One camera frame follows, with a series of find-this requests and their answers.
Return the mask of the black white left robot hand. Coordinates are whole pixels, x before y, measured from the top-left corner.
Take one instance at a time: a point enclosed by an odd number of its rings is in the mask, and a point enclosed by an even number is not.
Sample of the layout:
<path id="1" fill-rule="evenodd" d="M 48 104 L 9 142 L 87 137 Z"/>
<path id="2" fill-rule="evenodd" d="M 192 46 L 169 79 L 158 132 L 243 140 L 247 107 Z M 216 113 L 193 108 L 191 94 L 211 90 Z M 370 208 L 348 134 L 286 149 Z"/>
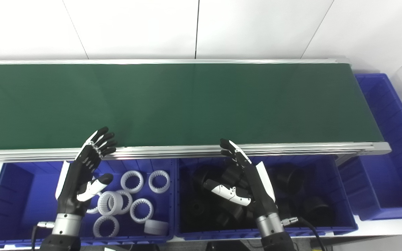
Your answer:
<path id="1" fill-rule="evenodd" d="M 71 161 L 58 196 L 57 213 L 84 217 L 91 199 L 112 181 L 113 175 L 105 173 L 94 179 L 102 159 L 116 151 L 117 142 L 108 127 L 96 130 L 79 149 Z"/>

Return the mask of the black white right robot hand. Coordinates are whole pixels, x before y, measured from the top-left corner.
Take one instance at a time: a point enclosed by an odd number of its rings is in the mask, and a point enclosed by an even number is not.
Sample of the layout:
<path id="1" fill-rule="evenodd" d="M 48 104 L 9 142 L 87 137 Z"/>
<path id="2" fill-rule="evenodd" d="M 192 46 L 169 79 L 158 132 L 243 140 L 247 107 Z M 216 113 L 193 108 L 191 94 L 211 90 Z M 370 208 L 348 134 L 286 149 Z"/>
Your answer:
<path id="1" fill-rule="evenodd" d="M 220 139 L 221 154 L 230 157 L 243 172 L 248 190 L 230 187 L 208 179 L 203 187 L 212 193 L 241 206 L 251 207 L 254 217 L 279 217 L 276 197 L 263 162 L 252 163 L 247 154 L 233 141 Z"/>

